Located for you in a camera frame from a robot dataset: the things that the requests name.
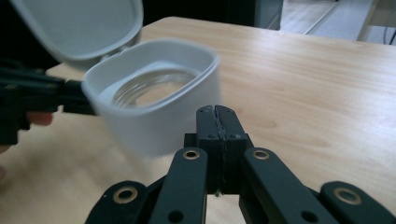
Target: white lid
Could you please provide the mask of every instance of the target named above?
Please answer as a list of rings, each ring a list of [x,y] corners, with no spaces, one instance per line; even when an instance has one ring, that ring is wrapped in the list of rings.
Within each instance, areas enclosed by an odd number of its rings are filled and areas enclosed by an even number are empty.
[[[58,61],[88,69],[139,40],[141,0],[11,0]]]

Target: human hand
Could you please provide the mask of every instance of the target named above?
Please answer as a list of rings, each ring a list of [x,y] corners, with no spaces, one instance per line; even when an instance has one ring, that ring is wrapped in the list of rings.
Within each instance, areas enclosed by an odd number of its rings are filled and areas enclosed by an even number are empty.
[[[28,112],[26,118],[33,124],[48,126],[52,123],[53,116],[50,113]],[[11,146],[0,146],[0,154],[7,151]],[[0,165],[0,180],[6,176],[6,169]]]

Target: floor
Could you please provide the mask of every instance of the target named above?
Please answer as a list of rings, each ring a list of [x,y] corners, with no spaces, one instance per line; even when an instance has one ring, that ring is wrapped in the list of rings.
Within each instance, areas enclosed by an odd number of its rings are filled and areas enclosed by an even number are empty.
[[[280,30],[297,34],[314,35],[315,32],[313,30],[317,29],[318,24],[321,24],[320,22],[326,15],[330,15],[333,10],[338,9],[336,8],[337,5],[342,1],[345,3],[344,1],[352,2],[353,0],[340,0],[339,2],[333,0],[284,0]],[[355,3],[355,6],[358,5],[362,5],[362,2],[361,4],[359,2]],[[393,15],[389,16],[388,20],[396,21],[396,9]],[[346,30],[343,31],[342,29],[337,29],[337,32],[347,33]],[[369,24],[357,39],[365,42],[378,44],[384,44],[385,42],[388,44],[394,32],[394,27],[387,28],[386,26]]]

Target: white plastic container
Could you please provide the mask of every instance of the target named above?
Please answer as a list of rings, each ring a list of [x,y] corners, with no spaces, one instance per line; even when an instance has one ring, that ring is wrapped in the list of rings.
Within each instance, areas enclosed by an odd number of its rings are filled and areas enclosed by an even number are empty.
[[[11,2],[51,55],[89,69],[84,93],[133,153],[159,156],[182,148],[184,133],[195,132],[195,111],[220,104],[214,50],[174,38],[137,44],[140,0]]]

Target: wooden table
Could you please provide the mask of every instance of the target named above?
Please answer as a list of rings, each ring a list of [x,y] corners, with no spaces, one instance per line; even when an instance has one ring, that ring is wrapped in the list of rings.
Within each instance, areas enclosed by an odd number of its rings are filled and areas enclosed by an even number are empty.
[[[396,214],[396,48],[179,18],[143,29],[143,41],[163,36],[219,53],[224,105],[304,184],[346,181]],[[130,155],[99,117],[56,113],[20,136],[0,156],[0,223],[82,223],[108,187],[149,185],[172,160]],[[206,223],[244,223],[237,197],[208,196]]]

